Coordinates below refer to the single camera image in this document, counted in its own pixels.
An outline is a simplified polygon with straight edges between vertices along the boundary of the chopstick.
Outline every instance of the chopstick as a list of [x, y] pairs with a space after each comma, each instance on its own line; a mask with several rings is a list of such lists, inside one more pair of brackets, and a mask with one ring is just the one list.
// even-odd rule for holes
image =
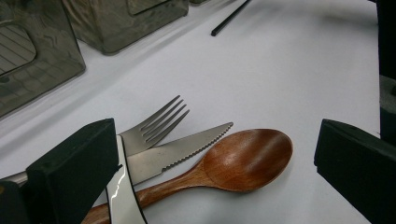
[[219, 24], [214, 30], [212, 30], [211, 35], [216, 36], [249, 2], [250, 0], [246, 0], [244, 4], [242, 4], [239, 8], [237, 8], [221, 24]]

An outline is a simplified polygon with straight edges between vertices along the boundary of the white surface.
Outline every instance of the white surface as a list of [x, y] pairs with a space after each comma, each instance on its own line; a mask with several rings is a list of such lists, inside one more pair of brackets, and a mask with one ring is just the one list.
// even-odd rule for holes
[[[87, 71], [0, 120], [0, 177], [22, 171], [80, 127], [114, 118], [133, 127], [176, 95], [190, 114], [163, 141], [232, 121], [228, 132], [272, 128], [294, 154], [249, 194], [189, 189], [144, 210], [149, 224], [368, 223], [316, 172], [322, 119], [379, 133], [375, 4], [366, 0], [211, 0], [107, 57], [80, 43]], [[190, 169], [203, 153], [138, 186]]]
[[107, 200], [109, 201], [111, 223], [117, 224], [145, 224], [137, 200], [134, 197], [132, 182], [128, 175], [128, 165], [125, 161], [122, 139], [117, 136], [117, 149], [121, 168], [114, 174], [107, 184]]

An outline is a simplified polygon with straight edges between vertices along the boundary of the metal fork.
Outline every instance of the metal fork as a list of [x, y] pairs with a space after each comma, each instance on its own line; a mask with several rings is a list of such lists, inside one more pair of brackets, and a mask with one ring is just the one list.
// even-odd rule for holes
[[175, 97], [163, 108], [155, 112], [148, 119], [134, 126], [132, 129], [120, 133], [125, 148], [125, 156], [132, 156], [153, 147], [167, 134], [169, 134], [184, 119], [184, 117], [186, 117], [190, 110], [187, 110], [172, 122], [172, 120], [186, 106], [183, 105], [174, 112], [174, 110], [180, 106], [181, 102], [183, 102], [183, 100], [180, 100], [168, 110], [168, 108], [171, 107], [179, 97], [180, 96]]

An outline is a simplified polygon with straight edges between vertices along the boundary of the transparent container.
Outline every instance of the transparent container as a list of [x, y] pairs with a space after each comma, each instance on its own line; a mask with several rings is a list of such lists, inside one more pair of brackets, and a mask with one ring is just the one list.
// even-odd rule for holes
[[0, 1], [0, 117], [84, 70], [61, 0]]
[[201, 4], [203, 2], [206, 2], [207, 0], [190, 0], [191, 3], [193, 4]]
[[63, 0], [76, 37], [115, 54], [189, 10], [188, 0]]

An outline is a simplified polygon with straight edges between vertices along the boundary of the wood grain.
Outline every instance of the wood grain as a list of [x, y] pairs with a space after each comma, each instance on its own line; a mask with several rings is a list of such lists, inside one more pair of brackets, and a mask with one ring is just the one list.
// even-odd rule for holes
[[[288, 165], [291, 154], [292, 143], [280, 131], [255, 129], [234, 133], [217, 142], [188, 172], [142, 189], [136, 198], [146, 208], [192, 187], [252, 191], [276, 179]], [[107, 205], [93, 208], [83, 223], [109, 223]]]

